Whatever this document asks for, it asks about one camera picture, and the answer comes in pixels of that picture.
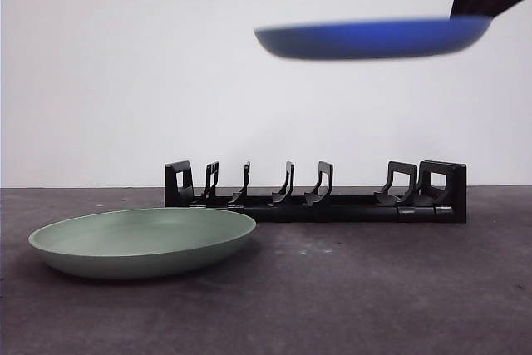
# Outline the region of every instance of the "green plate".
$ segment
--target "green plate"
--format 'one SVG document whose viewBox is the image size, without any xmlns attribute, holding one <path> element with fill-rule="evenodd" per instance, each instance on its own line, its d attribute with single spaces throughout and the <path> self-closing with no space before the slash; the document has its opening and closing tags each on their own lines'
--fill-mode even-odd
<svg viewBox="0 0 532 355">
<path fill-rule="evenodd" d="M 96 279 L 143 279 L 204 267 L 237 251 L 255 229 L 223 210 L 154 208 L 67 219 L 33 232 L 44 262 Z"/>
</svg>

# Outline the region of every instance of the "white wall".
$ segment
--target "white wall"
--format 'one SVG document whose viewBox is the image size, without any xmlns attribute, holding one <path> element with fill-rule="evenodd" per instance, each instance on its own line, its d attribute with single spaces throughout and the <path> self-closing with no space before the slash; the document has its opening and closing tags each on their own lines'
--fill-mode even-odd
<svg viewBox="0 0 532 355">
<path fill-rule="evenodd" d="M 532 1 L 464 52 L 300 62 L 253 27 L 445 16 L 452 0 L 2 0 L 2 186 L 163 184 L 221 162 L 220 185 L 338 185 L 386 162 L 465 162 L 471 184 L 532 184 Z"/>
</svg>

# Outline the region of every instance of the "dish rack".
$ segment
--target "dish rack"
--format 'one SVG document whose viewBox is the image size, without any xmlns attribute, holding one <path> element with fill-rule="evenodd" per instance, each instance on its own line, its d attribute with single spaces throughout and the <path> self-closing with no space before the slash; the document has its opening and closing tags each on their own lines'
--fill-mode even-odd
<svg viewBox="0 0 532 355">
<path fill-rule="evenodd" d="M 466 222 L 466 165 L 438 161 L 415 164 L 390 161 L 387 182 L 366 195 L 333 194 L 333 165 L 320 161 L 318 182 L 312 190 L 295 195 L 294 164 L 286 163 L 284 183 L 271 195 L 252 195 L 250 163 L 244 165 L 244 184 L 233 195 L 218 195 L 219 162 L 208 164 L 205 188 L 195 195 L 188 161 L 165 166 L 165 207 L 216 208 L 246 214 L 257 222 Z M 178 185 L 177 175 L 182 174 Z M 395 174 L 409 184 L 402 195 L 392 195 Z M 445 186 L 432 185 L 432 174 L 446 177 Z"/>
</svg>

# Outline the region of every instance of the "gray table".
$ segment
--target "gray table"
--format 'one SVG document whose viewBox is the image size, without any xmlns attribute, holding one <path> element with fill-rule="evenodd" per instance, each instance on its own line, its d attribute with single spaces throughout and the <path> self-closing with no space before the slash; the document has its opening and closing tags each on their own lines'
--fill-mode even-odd
<svg viewBox="0 0 532 355">
<path fill-rule="evenodd" d="M 221 264 L 109 283 L 42 264 L 36 228 L 161 189 L 3 190 L 4 355 L 532 353 L 532 187 L 470 188 L 467 225 L 259 224 Z"/>
</svg>

